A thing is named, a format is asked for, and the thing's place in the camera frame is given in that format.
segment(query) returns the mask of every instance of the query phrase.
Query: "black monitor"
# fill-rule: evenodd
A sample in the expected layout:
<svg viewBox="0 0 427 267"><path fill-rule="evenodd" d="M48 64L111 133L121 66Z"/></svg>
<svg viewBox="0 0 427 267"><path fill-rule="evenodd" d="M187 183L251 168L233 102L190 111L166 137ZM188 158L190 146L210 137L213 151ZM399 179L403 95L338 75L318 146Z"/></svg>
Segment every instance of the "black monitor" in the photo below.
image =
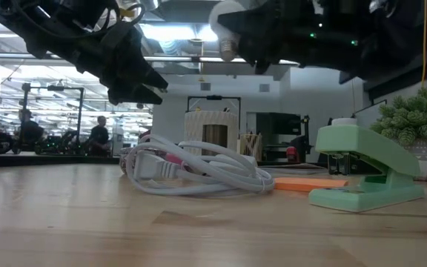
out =
<svg viewBox="0 0 427 267"><path fill-rule="evenodd" d="M270 113L272 134L301 135L301 116L287 113Z"/></svg>

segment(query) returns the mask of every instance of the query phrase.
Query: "white cable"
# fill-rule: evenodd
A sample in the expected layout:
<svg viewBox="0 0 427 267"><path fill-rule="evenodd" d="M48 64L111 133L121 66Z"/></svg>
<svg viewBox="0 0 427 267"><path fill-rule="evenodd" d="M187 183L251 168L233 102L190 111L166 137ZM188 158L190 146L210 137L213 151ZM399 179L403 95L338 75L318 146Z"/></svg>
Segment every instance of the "white cable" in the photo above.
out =
<svg viewBox="0 0 427 267"><path fill-rule="evenodd" d="M164 151L177 156L181 165L164 161L146 151L146 148ZM200 148L224 156L195 156L182 148ZM220 162L225 168L214 162ZM191 173L183 166L196 171ZM126 169L131 182L141 191L160 195L205 195L238 193L263 193L274 189L274 179L267 172L256 168L244 156L227 148L206 142L181 142L179 146L157 135L147 135L126 157ZM173 187L158 183L163 179L187 179L200 185Z"/></svg>

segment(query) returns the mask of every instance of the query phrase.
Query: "desk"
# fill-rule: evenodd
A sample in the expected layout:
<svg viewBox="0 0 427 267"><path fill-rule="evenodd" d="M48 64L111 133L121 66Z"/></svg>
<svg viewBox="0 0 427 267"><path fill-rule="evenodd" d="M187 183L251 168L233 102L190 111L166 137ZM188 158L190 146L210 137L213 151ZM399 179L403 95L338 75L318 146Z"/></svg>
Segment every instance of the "desk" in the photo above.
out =
<svg viewBox="0 0 427 267"><path fill-rule="evenodd" d="M159 197L120 174L0 168L0 266L427 266L427 196L349 214L291 191Z"/></svg>

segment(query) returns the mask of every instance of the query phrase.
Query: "potted plant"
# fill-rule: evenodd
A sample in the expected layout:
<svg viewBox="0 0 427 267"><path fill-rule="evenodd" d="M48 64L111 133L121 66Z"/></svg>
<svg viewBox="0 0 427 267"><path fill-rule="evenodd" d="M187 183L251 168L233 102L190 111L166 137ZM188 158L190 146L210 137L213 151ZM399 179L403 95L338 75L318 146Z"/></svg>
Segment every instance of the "potted plant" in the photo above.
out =
<svg viewBox="0 0 427 267"><path fill-rule="evenodd" d="M427 163L427 88L407 99L395 97L393 105L380 106L380 113L383 117L371 129L397 141Z"/></svg>

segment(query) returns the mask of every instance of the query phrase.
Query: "yellow cable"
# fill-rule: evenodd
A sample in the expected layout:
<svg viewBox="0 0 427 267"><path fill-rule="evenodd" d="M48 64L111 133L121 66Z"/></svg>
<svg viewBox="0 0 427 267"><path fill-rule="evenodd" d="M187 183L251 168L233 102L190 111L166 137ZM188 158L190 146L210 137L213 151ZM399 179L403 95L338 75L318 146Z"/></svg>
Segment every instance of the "yellow cable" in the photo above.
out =
<svg viewBox="0 0 427 267"><path fill-rule="evenodd" d="M424 88L426 80L426 43L427 43L427 0L424 0L424 30L423 30L423 75L421 76L421 87Z"/></svg>

